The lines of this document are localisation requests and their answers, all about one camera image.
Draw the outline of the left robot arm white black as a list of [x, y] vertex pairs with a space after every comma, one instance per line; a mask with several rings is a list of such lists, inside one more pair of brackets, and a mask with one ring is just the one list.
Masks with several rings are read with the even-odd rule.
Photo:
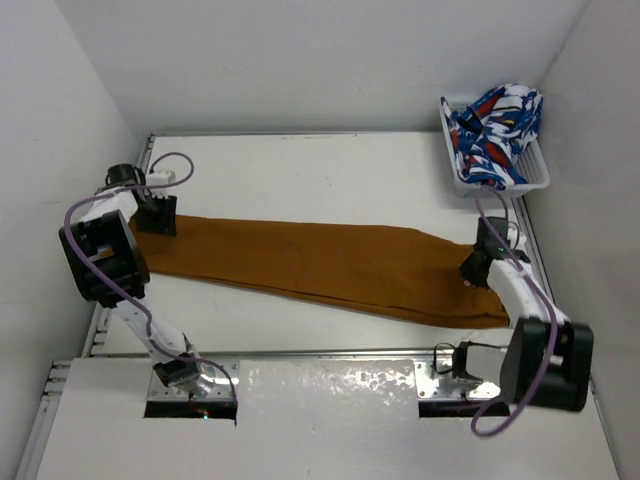
[[152, 318], [150, 271], [129, 225], [174, 237], [177, 198], [168, 189], [180, 183], [172, 171], [115, 165], [94, 196], [69, 209], [59, 238], [81, 296], [128, 325], [164, 387], [194, 394], [203, 379], [194, 347], [185, 334]]

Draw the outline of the brown trousers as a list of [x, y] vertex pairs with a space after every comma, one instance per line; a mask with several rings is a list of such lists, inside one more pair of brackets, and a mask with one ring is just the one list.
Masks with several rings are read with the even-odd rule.
[[471, 254], [415, 229], [179, 215], [174, 236], [134, 227], [156, 274], [275, 294], [435, 327], [504, 328], [498, 296], [464, 283]]

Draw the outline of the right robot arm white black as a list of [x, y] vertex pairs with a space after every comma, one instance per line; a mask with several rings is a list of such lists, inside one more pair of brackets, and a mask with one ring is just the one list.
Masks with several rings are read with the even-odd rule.
[[480, 217], [472, 252], [459, 268], [471, 286], [497, 295], [513, 328], [493, 382], [505, 403], [579, 412], [589, 390], [593, 331], [555, 306], [526, 253], [510, 242], [509, 226], [502, 217]]

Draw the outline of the left silver arm base plate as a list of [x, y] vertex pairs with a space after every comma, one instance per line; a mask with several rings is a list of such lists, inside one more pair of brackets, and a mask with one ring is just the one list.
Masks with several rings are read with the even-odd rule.
[[147, 399], [156, 402], [231, 401], [231, 385], [237, 386], [239, 383], [239, 361], [222, 358], [214, 362], [221, 369], [202, 362], [172, 361], [155, 366]]

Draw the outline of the right silver arm base plate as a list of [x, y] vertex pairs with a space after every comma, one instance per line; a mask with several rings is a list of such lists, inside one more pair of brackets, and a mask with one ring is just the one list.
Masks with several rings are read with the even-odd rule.
[[426, 361], [414, 362], [414, 380], [418, 398], [425, 401], [484, 401], [500, 394], [492, 382], [460, 380], [450, 373], [437, 373]]

